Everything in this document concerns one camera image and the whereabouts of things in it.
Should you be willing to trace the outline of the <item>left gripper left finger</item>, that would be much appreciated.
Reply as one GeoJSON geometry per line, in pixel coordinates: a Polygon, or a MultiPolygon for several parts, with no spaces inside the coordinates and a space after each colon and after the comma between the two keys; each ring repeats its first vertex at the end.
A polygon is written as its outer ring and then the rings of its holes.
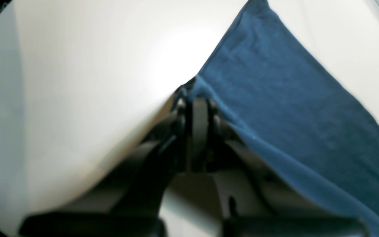
{"type": "Polygon", "coordinates": [[[185,99],[90,192],[44,214],[27,217],[22,237],[165,237],[162,197],[185,170],[185,99]]]}

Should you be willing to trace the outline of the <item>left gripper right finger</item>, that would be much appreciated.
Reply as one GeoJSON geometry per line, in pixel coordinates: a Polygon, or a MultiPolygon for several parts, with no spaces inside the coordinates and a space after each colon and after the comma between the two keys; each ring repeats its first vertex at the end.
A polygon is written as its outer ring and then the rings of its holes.
{"type": "Polygon", "coordinates": [[[217,104],[191,104],[191,171],[213,177],[223,237],[369,237],[361,219],[342,217],[301,195],[244,143],[217,104]]]}

